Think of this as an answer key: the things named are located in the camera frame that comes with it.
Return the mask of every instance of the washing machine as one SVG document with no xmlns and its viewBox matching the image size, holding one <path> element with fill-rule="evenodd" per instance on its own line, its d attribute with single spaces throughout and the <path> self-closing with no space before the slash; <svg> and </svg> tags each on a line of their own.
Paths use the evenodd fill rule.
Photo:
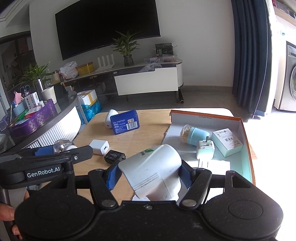
<svg viewBox="0 0 296 241">
<path fill-rule="evenodd" d="M 296 46 L 290 43 L 287 43 L 285 78 L 278 79 L 276 92 L 275 108 L 296 111 Z"/>
</svg>

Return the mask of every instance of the finger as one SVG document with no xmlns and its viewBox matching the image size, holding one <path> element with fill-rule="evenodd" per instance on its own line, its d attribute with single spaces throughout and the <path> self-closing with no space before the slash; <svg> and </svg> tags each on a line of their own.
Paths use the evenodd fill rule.
<svg viewBox="0 0 296 241">
<path fill-rule="evenodd" d="M 0 203 L 0 220 L 13 221 L 15 219 L 15 210 L 6 204 Z"/>
<path fill-rule="evenodd" d="M 20 231 L 19 231 L 19 229 L 18 229 L 18 227 L 17 227 L 16 225 L 13 225 L 13 226 L 12 226 L 11 231 L 12 231 L 12 233 L 13 233 L 14 235 L 20 235 Z"/>
<path fill-rule="evenodd" d="M 28 199 L 30 197 L 28 190 L 25 192 L 24 200 Z"/>
</svg>

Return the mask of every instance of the dark blue box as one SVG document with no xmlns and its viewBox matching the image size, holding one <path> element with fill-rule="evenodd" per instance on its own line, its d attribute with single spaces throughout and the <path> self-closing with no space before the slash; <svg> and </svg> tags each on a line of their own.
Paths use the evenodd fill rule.
<svg viewBox="0 0 296 241">
<path fill-rule="evenodd" d="M 115 135 L 140 128 L 138 113 L 130 110 L 110 117 L 112 129 Z"/>
</svg>

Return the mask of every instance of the pink sticky note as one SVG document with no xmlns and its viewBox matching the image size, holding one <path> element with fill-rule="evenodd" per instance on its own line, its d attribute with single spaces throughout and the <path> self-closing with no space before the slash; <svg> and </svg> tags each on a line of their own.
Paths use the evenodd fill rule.
<svg viewBox="0 0 296 241">
<path fill-rule="evenodd" d="M 19 104 L 22 101 L 22 94 L 16 92 L 15 93 L 15 104 Z"/>
</svg>

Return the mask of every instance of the purple basket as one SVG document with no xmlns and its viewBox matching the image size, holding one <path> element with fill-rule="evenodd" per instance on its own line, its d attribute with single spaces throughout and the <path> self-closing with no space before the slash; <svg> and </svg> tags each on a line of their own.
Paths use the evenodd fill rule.
<svg viewBox="0 0 296 241">
<path fill-rule="evenodd" d="M 51 120 L 56 115 L 57 110 L 52 99 L 50 99 L 40 111 L 32 115 L 26 122 L 10 127 L 10 135 L 12 138 L 28 136 L 37 130 L 44 122 Z"/>
</svg>

